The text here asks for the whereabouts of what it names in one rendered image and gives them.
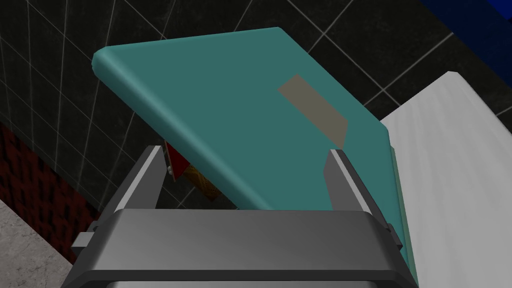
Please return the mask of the white table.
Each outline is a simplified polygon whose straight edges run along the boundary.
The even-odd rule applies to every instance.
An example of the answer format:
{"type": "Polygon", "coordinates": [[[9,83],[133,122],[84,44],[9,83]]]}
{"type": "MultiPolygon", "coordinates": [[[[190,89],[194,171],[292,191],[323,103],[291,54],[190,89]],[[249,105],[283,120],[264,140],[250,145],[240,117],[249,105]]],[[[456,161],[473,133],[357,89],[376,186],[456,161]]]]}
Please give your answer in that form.
{"type": "Polygon", "coordinates": [[[420,288],[512,288],[512,134],[448,71],[386,116],[420,288]]]}

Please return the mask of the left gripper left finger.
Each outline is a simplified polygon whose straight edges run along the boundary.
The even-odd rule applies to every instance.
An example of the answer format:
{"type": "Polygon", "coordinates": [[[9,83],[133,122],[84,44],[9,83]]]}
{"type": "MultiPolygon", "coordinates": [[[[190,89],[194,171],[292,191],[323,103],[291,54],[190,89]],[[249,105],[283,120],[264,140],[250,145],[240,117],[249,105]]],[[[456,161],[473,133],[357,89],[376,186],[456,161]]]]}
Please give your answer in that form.
{"type": "Polygon", "coordinates": [[[154,209],[167,175],[161,145],[148,146],[107,203],[100,218],[121,209],[154,209]]]}

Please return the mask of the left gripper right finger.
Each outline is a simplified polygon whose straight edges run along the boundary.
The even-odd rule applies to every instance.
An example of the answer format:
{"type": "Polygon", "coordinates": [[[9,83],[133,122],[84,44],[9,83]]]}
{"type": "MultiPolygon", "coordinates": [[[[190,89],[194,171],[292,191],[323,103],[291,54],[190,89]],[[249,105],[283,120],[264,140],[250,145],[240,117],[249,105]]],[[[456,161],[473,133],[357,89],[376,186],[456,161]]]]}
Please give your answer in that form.
{"type": "Polygon", "coordinates": [[[381,210],[341,149],[328,151],[323,176],[333,210],[367,212],[382,226],[388,225],[381,210]]]}

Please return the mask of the teal book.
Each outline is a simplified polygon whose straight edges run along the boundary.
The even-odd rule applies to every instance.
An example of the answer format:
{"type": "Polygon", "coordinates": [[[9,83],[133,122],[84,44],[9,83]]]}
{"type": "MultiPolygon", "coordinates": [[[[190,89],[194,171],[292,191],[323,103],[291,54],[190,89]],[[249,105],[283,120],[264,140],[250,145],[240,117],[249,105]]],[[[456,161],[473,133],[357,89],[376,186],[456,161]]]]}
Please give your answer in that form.
{"type": "Polygon", "coordinates": [[[236,209],[117,210],[74,285],[418,288],[387,128],[281,28],[106,46],[92,70],[236,209]],[[329,150],[387,226],[332,208],[329,150]]]}

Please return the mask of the red and gold book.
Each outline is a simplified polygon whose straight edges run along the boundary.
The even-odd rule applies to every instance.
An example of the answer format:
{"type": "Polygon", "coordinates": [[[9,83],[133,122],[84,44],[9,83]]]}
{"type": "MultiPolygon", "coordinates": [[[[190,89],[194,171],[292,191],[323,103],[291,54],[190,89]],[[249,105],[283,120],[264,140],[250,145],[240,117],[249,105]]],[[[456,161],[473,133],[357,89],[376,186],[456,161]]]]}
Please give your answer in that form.
{"type": "Polygon", "coordinates": [[[215,187],[202,173],[191,165],[176,149],[167,141],[164,141],[164,150],[168,160],[168,173],[176,182],[184,176],[210,201],[214,201],[222,192],[215,187]]]}

